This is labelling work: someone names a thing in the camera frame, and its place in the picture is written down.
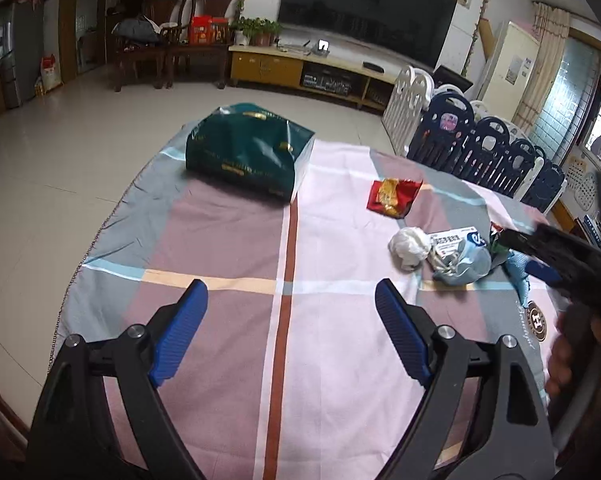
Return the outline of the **person right hand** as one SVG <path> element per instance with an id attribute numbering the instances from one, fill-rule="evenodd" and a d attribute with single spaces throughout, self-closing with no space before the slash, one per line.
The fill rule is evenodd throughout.
<path id="1" fill-rule="evenodd" d="M 552 346 L 550 359 L 547 361 L 547 371 L 549 377 L 545 383 L 545 391 L 551 399 L 556 398 L 565 388 L 571 379 L 571 361 L 573 360 L 573 348 L 564 335 L 564 315 L 561 315 L 557 320 L 557 328 L 561 333 L 554 341 Z M 597 342 L 601 344 L 601 319 L 593 318 L 591 323 L 593 335 Z M 596 393 L 594 404 L 601 408 L 601 385 Z"/>

